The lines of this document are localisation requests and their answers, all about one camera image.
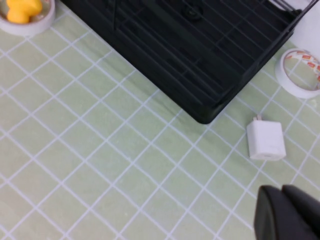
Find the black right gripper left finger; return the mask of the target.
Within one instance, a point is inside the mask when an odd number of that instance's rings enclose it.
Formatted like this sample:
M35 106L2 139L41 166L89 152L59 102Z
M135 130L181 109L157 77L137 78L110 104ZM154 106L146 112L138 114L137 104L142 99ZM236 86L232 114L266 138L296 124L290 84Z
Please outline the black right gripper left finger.
M302 236L301 218L293 204L273 186L259 188L253 226L257 240L297 240Z

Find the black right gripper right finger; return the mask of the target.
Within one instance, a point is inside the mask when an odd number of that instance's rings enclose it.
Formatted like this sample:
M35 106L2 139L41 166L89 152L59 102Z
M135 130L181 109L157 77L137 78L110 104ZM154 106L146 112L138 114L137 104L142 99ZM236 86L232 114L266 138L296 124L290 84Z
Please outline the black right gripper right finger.
M294 185L283 185L281 191L291 201L316 237L320 239L320 202Z

